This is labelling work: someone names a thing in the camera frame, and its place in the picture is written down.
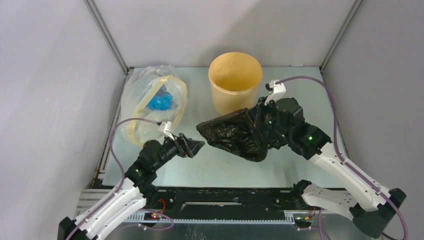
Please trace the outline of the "clear plastic bag yellow rim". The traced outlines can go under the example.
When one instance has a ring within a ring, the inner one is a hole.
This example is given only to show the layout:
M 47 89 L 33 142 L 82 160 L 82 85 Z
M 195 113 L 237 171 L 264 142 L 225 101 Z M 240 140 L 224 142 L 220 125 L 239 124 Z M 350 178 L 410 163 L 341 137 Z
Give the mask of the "clear plastic bag yellow rim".
M 162 86 L 172 95 L 171 109 L 149 109 L 147 104 Z M 119 127 L 123 138 L 138 146 L 158 140 L 163 134 L 156 123 L 170 121 L 173 131 L 180 123 L 188 100 L 187 85 L 179 79 L 173 66 L 149 66 L 134 72 L 125 84 L 120 100 L 120 120 L 127 121 Z

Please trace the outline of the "black trash bag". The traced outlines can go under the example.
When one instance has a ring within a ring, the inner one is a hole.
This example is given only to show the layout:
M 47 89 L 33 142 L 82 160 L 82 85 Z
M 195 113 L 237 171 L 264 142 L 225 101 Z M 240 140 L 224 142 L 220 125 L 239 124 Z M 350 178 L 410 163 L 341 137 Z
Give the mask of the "black trash bag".
M 269 149 L 278 150 L 288 144 L 274 125 L 275 119 L 254 107 L 201 122 L 196 130 L 214 148 L 250 162 L 261 162 Z

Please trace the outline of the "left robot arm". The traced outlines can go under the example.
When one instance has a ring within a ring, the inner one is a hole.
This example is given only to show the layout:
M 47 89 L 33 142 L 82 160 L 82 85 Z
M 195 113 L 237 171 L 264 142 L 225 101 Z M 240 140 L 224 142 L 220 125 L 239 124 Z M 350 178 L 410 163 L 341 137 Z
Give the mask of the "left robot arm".
M 184 134 L 165 137 L 163 143 L 147 141 L 136 161 L 119 182 L 100 201 L 75 219 L 65 217 L 58 225 L 59 240 L 103 240 L 131 214 L 153 208 L 158 202 L 158 188 L 153 185 L 157 170 L 178 156 L 194 158 L 205 145 Z

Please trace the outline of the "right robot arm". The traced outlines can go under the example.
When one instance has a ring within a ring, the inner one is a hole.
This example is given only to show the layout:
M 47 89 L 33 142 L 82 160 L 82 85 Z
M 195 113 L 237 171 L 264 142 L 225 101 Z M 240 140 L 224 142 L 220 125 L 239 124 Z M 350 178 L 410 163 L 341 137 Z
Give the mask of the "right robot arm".
M 308 205 L 339 214 L 353 222 L 365 235 L 379 238 L 406 199 L 399 188 L 388 188 L 370 177 L 344 156 L 335 138 L 306 122 L 303 108 L 294 98 L 259 98 L 251 109 L 253 127 L 270 148 L 288 146 L 339 181 L 343 195 L 301 180 L 294 186 L 291 204 L 297 209 Z

